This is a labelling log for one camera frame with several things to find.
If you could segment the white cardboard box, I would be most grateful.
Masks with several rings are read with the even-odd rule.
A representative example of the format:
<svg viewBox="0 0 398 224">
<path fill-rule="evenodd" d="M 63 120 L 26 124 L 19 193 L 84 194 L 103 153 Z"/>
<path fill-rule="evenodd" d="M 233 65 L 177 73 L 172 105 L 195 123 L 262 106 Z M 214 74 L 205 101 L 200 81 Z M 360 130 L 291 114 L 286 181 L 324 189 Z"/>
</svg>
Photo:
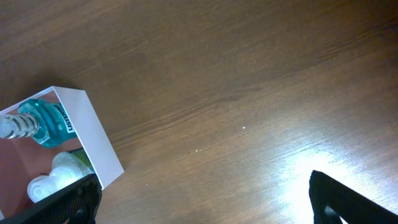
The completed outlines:
<svg viewBox="0 0 398 224">
<path fill-rule="evenodd" d="M 50 174 L 52 160 L 60 152 L 83 148 L 101 188 L 106 188 L 124 169 L 84 90 L 51 86 L 1 111 L 16 114 L 19 105 L 29 99 L 61 103 L 71 119 L 77 137 L 61 145 L 46 148 L 31 138 L 1 138 L 1 218 L 16 215 L 35 203 L 27 194 L 31 180 Z"/>
</svg>

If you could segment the blue hand soap pump bottle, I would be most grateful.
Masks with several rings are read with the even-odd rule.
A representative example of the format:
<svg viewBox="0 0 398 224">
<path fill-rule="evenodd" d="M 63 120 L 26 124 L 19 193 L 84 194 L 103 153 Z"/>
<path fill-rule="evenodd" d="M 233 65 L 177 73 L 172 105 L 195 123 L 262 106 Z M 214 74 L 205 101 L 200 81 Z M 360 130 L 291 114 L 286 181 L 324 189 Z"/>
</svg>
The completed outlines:
<svg viewBox="0 0 398 224">
<path fill-rule="evenodd" d="M 37 203 L 69 186 L 95 170 L 83 148 L 58 153 L 52 160 L 50 174 L 43 174 L 27 186 L 29 198 Z"/>
</svg>

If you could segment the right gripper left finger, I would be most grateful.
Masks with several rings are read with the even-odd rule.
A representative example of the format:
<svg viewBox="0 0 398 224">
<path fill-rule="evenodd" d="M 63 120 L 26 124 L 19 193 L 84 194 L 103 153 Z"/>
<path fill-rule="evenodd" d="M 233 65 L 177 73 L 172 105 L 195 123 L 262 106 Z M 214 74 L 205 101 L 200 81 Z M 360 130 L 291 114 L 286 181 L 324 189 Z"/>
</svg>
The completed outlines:
<svg viewBox="0 0 398 224">
<path fill-rule="evenodd" d="M 101 184 L 90 174 L 1 224 L 94 224 L 101 198 Z"/>
</svg>

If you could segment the teal mouthwash bottle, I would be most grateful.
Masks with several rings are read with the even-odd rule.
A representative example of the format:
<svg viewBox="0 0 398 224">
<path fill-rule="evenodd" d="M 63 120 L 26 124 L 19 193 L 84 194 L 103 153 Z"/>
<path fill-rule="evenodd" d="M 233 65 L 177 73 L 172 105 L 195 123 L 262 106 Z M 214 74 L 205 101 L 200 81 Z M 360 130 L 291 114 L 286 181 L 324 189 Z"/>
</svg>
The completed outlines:
<svg viewBox="0 0 398 224">
<path fill-rule="evenodd" d="M 77 137 L 71 119 L 61 103 L 29 99 L 21 103 L 16 114 L 1 116 L 1 138 L 31 138 L 51 148 Z"/>
</svg>

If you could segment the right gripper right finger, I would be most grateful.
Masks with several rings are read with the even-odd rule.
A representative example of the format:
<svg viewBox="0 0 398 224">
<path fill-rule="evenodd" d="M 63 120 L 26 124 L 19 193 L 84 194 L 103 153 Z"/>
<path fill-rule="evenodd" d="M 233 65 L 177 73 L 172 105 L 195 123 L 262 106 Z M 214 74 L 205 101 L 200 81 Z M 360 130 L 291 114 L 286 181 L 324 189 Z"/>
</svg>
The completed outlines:
<svg viewBox="0 0 398 224">
<path fill-rule="evenodd" d="M 309 197 L 314 224 L 397 223 L 397 215 L 323 172 L 313 170 Z"/>
</svg>

